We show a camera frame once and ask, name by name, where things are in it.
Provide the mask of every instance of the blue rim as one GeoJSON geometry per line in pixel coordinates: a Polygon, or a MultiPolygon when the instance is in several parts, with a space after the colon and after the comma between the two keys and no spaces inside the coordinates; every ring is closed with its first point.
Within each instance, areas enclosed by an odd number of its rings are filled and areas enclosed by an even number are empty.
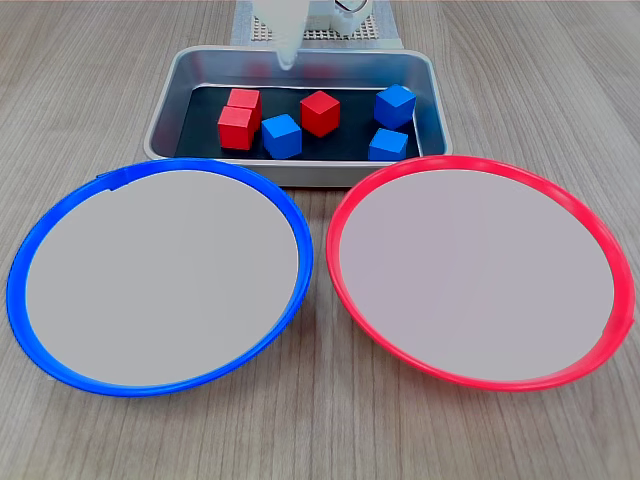
{"type": "Polygon", "coordinates": [[[15,256],[7,279],[6,304],[9,323],[16,340],[31,360],[42,370],[81,390],[118,397],[147,397],[179,392],[197,387],[230,373],[264,350],[289,325],[309,289],[313,271],[313,243],[302,212],[280,187],[246,168],[216,160],[177,158],[154,160],[130,165],[99,175],[58,202],[31,229],[15,256]],[[88,198],[104,191],[116,190],[135,180],[174,170],[199,170],[233,178],[254,188],[271,200],[289,222],[298,245],[298,278],[291,299],[271,331],[249,351],[207,374],[177,383],[151,387],[130,387],[103,383],[79,375],[58,362],[37,339],[29,321],[26,304],[27,277],[38,247],[51,229],[72,209],[88,198]]]}

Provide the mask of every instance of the cube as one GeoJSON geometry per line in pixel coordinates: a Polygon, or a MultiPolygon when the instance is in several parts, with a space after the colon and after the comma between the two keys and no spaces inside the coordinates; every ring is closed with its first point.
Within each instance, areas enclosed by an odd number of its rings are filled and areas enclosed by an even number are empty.
{"type": "Polygon", "coordinates": [[[284,160],[302,153],[302,130],[289,115],[262,122],[262,143],[271,157],[284,160]]]}
{"type": "Polygon", "coordinates": [[[218,120],[220,146],[234,150],[249,150],[253,143],[251,110],[225,106],[218,120]]]}
{"type": "Polygon", "coordinates": [[[400,132],[379,129],[369,144],[369,160],[398,162],[407,156],[409,136],[400,132]]]}
{"type": "Polygon", "coordinates": [[[300,102],[302,128],[316,137],[324,137],[340,126],[340,102],[322,91],[300,102]]]}
{"type": "Polygon", "coordinates": [[[254,133],[260,129],[260,122],[262,121],[262,99],[258,90],[233,88],[231,89],[227,105],[229,107],[248,108],[251,110],[251,128],[254,133]]]}
{"type": "Polygon", "coordinates": [[[395,130],[413,118],[416,96],[405,87],[392,85],[376,95],[373,118],[389,130],[395,130]]]}

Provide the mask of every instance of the wooden table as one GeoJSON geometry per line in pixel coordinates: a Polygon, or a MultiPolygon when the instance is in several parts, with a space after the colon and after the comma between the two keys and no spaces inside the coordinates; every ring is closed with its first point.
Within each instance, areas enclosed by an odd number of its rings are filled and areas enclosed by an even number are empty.
{"type": "MultiPolygon", "coordinates": [[[[397,2],[434,62],[456,153],[567,188],[640,278],[640,4],[397,2]]],[[[139,162],[175,53],[229,41],[232,2],[0,3],[0,272],[34,223],[139,162]]],[[[640,478],[640,332],[575,384],[459,388],[401,364],[340,305],[324,237],[342,193],[295,191],[310,293],[250,364],[178,395],[85,394],[40,371],[0,313],[0,478],[640,478]]]]}

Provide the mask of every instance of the white robotic arm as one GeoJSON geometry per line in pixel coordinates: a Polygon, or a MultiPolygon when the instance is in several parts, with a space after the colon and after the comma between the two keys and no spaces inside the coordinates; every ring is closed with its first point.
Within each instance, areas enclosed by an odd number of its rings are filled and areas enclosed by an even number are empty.
{"type": "Polygon", "coordinates": [[[305,30],[351,35],[372,7],[373,0],[253,0],[253,14],[271,30],[284,70],[293,67],[305,30]]]}

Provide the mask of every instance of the red plate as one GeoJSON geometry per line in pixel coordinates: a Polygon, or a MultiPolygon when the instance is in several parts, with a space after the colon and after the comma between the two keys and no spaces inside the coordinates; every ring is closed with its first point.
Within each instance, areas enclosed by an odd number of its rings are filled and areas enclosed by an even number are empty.
{"type": "Polygon", "coordinates": [[[470,387],[572,382],[633,324],[629,264],[603,222],[548,180],[492,160],[434,156],[370,175],[335,212],[327,262],[377,343],[470,387]]]}

